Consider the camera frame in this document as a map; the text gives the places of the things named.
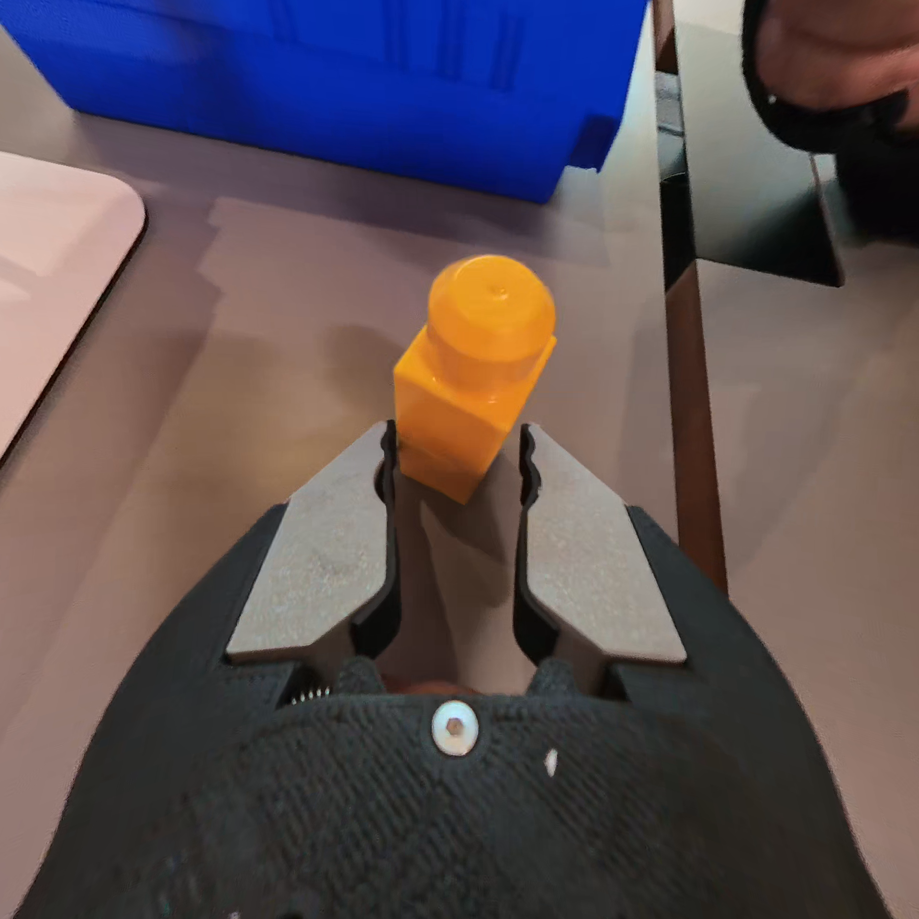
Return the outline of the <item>blue plastic bin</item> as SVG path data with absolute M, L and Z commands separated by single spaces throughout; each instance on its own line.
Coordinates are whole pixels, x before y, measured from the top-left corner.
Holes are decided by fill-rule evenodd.
M 545 203 L 600 171 L 645 19 L 632 1 L 4 1 L 88 114 Z

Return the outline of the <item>person's black clothed torso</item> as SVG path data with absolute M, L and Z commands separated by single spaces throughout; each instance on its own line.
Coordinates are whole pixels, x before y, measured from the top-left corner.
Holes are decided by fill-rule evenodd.
M 857 230 L 918 245 L 918 138 L 861 139 L 835 156 L 837 182 Z

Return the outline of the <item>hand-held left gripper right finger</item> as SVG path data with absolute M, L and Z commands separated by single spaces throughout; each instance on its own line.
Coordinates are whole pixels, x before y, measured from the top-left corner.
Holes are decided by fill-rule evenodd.
M 520 430 L 513 632 L 535 665 L 561 661 L 582 693 L 609 668 L 679 668 L 687 653 L 630 507 L 540 426 Z

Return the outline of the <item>black flat panel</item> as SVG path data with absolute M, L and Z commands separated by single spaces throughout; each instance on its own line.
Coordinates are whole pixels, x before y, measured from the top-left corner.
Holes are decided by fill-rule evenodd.
M 774 138 L 748 97 L 742 2 L 672 2 L 654 101 L 664 288 L 699 260 L 839 287 L 810 155 Z

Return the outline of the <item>orange mega block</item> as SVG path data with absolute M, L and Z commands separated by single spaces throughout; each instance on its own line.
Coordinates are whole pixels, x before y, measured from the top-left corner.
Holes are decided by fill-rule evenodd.
M 402 434 L 398 434 L 397 443 L 404 477 L 460 505 L 469 503 L 499 455 L 495 452 L 471 459 L 441 455 Z
M 494 255 L 449 264 L 394 369 L 402 440 L 444 462 L 486 468 L 549 361 L 555 328 L 554 299 L 524 264 Z

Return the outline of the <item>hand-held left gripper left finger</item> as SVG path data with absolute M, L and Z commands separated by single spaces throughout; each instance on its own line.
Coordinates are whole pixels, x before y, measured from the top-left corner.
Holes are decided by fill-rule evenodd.
M 232 663 L 299 661 L 336 678 L 401 625 L 396 429 L 379 422 L 291 495 L 243 605 Z

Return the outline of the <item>person's right hand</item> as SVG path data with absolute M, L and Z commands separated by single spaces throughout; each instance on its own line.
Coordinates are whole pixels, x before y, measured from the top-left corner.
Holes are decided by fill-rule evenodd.
M 754 63 L 775 97 L 813 110 L 847 109 L 917 92 L 916 1 L 767 2 Z

